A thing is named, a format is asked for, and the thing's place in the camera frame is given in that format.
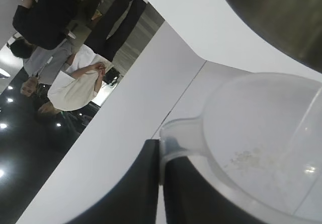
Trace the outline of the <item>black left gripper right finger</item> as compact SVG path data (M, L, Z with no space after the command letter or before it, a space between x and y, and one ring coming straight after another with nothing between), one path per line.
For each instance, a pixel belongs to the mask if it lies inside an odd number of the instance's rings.
M167 223L263 223L215 190L187 157L166 163L163 189Z

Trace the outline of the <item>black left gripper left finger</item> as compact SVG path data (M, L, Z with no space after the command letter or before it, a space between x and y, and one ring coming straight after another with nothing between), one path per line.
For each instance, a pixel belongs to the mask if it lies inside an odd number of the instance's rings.
M155 223L158 183L159 140L148 139L112 190L69 223Z

